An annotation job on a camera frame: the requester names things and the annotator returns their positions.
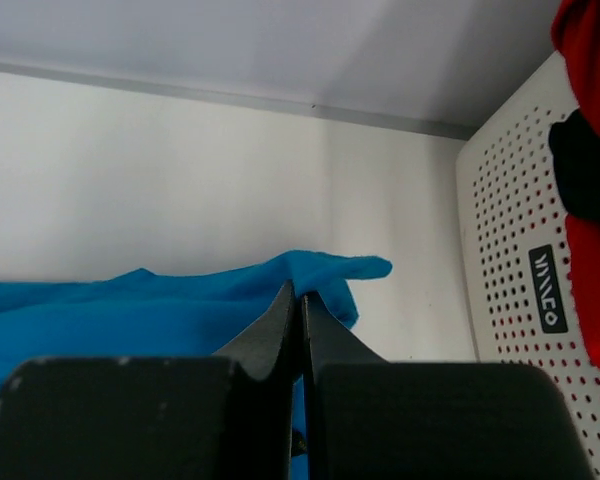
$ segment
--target white pegboard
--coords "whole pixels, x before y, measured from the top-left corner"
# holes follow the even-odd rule
[[[554,54],[466,144],[457,162],[462,248],[481,361],[544,369],[564,394],[600,478],[600,371],[584,349],[548,146],[576,101]],[[551,245],[568,331],[544,333],[529,251]]]

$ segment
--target black logo label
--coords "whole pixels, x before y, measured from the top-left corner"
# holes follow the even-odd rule
[[[569,328],[562,308],[562,296],[558,287],[551,245],[529,250],[529,262],[542,331],[544,333],[567,332]]]

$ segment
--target white panel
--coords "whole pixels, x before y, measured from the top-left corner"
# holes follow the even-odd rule
[[[575,108],[556,54],[463,148],[458,202],[480,359],[544,369],[600,476],[600,371],[589,362],[570,293],[566,213],[547,145],[551,123]],[[553,248],[566,333],[544,333],[540,324],[528,252],[543,245]]]
[[[0,0],[0,61],[479,126],[560,0]]]
[[[330,138],[344,139],[348,129],[339,127]],[[368,128],[339,143],[331,156],[334,247],[376,252],[395,267],[381,289],[352,285],[363,318],[373,319],[355,332],[391,360],[475,359],[453,161],[464,143]]]
[[[0,73],[0,280],[199,274],[292,248],[386,255],[357,334],[471,359],[463,142]]]

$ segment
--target red fabric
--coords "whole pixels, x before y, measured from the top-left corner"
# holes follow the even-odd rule
[[[582,114],[600,136],[600,0],[563,0],[551,38]]]
[[[580,330],[589,358],[600,369],[600,227],[567,215],[566,230]]]

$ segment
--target blue cloth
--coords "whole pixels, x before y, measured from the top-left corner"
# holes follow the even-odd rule
[[[329,311],[351,327],[358,313],[345,279],[380,278],[378,257],[291,251],[212,275],[170,277],[136,270],[93,283],[0,283],[0,385],[28,358],[41,355],[209,355],[267,309],[287,279],[297,295],[317,290]],[[302,385],[294,426],[304,428]],[[292,462],[307,478],[305,457]]]

